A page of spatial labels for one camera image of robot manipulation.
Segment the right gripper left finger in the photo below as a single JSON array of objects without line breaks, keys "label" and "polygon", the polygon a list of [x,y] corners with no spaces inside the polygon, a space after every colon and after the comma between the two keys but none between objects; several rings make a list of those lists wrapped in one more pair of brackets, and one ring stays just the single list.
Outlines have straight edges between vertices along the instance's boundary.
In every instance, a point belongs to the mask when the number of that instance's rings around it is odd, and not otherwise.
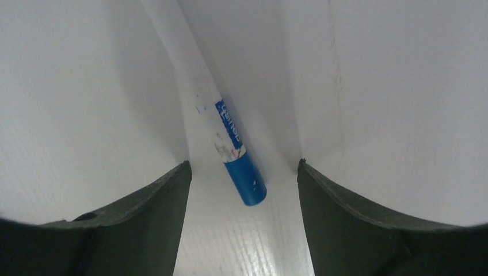
[{"label": "right gripper left finger", "polygon": [[73,221],[1,220],[2,275],[172,275],[192,170],[153,183]]}]

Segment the white marker blue cap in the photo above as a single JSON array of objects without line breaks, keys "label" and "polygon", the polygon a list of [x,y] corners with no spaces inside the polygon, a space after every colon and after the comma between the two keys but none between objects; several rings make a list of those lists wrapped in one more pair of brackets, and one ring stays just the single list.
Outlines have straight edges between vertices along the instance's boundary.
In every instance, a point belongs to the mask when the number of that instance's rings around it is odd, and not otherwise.
[{"label": "white marker blue cap", "polygon": [[143,1],[174,68],[189,82],[194,103],[222,162],[246,206],[267,195],[264,180],[201,54],[177,1]]}]

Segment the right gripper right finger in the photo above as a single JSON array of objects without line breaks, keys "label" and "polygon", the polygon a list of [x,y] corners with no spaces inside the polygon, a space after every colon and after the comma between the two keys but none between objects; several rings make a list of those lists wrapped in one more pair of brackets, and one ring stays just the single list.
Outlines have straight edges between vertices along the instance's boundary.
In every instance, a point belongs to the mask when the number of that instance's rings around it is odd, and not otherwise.
[{"label": "right gripper right finger", "polygon": [[461,227],[397,212],[307,164],[298,191],[316,275],[486,275],[487,225]]}]

